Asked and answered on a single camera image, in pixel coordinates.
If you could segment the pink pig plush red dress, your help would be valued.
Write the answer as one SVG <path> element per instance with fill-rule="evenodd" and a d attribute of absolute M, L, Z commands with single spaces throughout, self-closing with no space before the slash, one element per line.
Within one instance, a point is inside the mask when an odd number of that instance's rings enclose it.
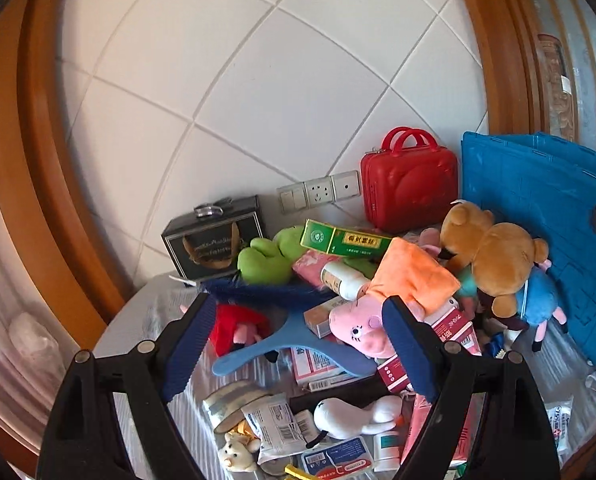
<path fill-rule="evenodd" d="M 209 335 L 217 356 L 252 346 L 271 334 L 270 320 L 261 312 L 239 304 L 217 304 L 217 315 Z"/>

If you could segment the camouflage tape roll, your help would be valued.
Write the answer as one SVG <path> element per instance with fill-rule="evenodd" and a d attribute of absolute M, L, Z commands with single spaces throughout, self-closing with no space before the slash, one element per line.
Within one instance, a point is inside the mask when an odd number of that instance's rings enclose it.
<path fill-rule="evenodd" d="M 236 427 L 244 418 L 243 408 L 265 396 L 270 391 L 249 380 L 236 380 L 215 390 L 202 401 L 202 407 L 209 418 L 215 434 L 225 434 Z"/>

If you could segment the red toy suitcase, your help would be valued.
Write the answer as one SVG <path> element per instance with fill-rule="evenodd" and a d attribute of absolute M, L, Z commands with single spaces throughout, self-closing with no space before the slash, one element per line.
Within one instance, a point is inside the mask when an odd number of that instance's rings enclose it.
<path fill-rule="evenodd" d="M 456 155 L 426 130 L 390 130 L 361 160 L 365 216 L 398 234 L 441 222 L 458 195 Z"/>

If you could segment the white sachet packet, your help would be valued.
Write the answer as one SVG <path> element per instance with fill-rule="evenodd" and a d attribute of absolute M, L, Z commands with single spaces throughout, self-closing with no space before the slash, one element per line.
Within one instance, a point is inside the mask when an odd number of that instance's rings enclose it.
<path fill-rule="evenodd" d="M 309 410 L 293 414 L 287 396 L 263 396 L 241 411 L 250 428 L 261 441 L 258 464 L 301 454 L 319 437 Z"/>

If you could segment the wall socket panel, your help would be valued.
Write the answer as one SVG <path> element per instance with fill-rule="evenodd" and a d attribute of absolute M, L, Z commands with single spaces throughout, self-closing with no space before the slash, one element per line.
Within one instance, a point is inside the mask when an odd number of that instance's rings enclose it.
<path fill-rule="evenodd" d="M 284 214 L 349 200 L 361 195 L 357 170 L 341 172 L 277 188 Z"/>

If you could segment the blue plastic storage bin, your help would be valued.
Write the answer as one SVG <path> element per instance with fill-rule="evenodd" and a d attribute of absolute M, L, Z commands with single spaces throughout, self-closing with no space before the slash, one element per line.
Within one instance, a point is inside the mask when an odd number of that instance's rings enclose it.
<path fill-rule="evenodd" d="M 596 363 L 596 152 L 546 133 L 466 132 L 462 196 L 546 240 L 570 335 Z"/>

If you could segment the blue pig plush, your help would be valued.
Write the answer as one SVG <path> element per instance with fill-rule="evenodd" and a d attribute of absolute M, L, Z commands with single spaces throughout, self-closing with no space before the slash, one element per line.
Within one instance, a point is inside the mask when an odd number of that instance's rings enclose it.
<path fill-rule="evenodd" d="M 519 318 L 535 330 L 532 341 L 534 353 L 542 350 L 550 320 L 555 320 L 564 334 L 569 333 L 568 318 L 561 307 L 556 284 L 541 266 L 533 266 L 516 299 Z"/>

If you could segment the cream bear plush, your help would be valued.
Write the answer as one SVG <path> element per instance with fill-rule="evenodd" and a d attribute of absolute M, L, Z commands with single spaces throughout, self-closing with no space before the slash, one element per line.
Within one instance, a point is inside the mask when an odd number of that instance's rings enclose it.
<path fill-rule="evenodd" d="M 257 453 L 261 441 L 248 434 L 228 432 L 224 435 L 225 443 L 217 451 L 222 467 L 228 472 L 255 472 L 258 469 Z"/>

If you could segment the white bottle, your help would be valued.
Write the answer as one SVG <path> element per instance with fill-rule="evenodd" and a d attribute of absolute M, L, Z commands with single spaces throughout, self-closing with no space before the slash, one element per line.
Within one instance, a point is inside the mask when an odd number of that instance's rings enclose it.
<path fill-rule="evenodd" d="M 339 260 L 330 261 L 323 266 L 321 281 L 347 301 L 355 301 L 362 296 L 369 284 L 363 273 Z"/>

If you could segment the black gift box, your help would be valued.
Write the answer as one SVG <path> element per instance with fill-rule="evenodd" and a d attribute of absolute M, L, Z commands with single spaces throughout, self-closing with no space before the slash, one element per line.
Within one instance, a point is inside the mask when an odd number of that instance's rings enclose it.
<path fill-rule="evenodd" d="M 177 273 L 193 282 L 234 274 L 240 251 L 263 236 L 257 195 L 198 205 L 161 233 Z"/>

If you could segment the dark blue fuzzy brush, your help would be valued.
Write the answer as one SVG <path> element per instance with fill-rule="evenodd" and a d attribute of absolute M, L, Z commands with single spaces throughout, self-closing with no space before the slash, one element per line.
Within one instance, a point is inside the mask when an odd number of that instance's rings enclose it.
<path fill-rule="evenodd" d="M 277 307 L 300 312 L 335 296 L 329 289 L 318 289 L 309 284 L 249 285 L 227 278 L 206 281 L 201 289 L 223 304 L 241 304 L 258 309 Z"/>

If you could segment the green plush toy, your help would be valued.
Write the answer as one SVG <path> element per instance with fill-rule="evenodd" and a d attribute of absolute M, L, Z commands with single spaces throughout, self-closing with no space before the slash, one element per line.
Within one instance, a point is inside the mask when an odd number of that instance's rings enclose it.
<path fill-rule="evenodd" d="M 303 226 L 291 226 L 269 238 L 257 237 L 243 249 L 237 260 L 241 279 L 248 285 L 287 285 L 292 266 L 307 251 L 300 240 Z"/>

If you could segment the brown teddy bear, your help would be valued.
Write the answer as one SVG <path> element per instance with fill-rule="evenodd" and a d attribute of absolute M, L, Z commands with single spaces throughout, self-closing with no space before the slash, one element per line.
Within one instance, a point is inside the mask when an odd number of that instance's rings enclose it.
<path fill-rule="evenodd" d="M 469 268 L 476 288 L 490 296 L 492 312 L 511 318 L 518 311 L 516 294 L 534 266 L 548 259 L 546 240 L 534 238 L 518 224 L 494 221 L 491 211 L 467 200 L 450 207 L 440 230 L 442 247 L 452 254 L 447 270 Z"/>

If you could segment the red white striped box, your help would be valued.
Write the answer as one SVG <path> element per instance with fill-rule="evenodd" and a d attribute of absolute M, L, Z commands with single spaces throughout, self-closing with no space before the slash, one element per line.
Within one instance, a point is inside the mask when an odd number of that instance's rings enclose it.
<path fill-rule="evenodd" d="M 465 313 L 459 310 L 459 304 L 453 297 L 450 297 L 440 310 L 429 315 L 425 322 L 433 328 L 441 341 L 456 341 L 474 356 L 481 356 L 476 331 L 472 323 L 467 320 Z M 377 370 L 391 393 L 414 391 L 409 383 L 409 376 L 396 354 L 381 363 Z"/>

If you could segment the white plastic bag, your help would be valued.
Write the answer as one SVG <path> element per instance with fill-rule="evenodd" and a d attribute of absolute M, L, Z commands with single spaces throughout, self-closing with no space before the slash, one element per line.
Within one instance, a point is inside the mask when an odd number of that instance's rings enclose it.
<path fill-rule="evenodd" d="M 59 344 L 50 332 L 31 314 L 22 312 L 10 322 L 8 334 L 15 349 L 36 374 L 58 387 L 66 367 Z"/>

